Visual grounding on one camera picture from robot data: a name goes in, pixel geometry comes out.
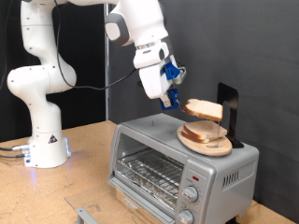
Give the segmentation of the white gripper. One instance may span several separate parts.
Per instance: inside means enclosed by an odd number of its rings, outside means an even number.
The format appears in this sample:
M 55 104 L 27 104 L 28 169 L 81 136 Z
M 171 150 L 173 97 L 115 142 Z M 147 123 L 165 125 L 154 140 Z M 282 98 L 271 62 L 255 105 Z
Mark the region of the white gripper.
M 171 106 L 171 101 L 166 94 L 174 78 L 179 75 L 176 60 L 173 56 L 170 61 L 150 65 L 139 69 L 139 76 L 143 88 L 150 99 L 160 98 L 165 108 Z

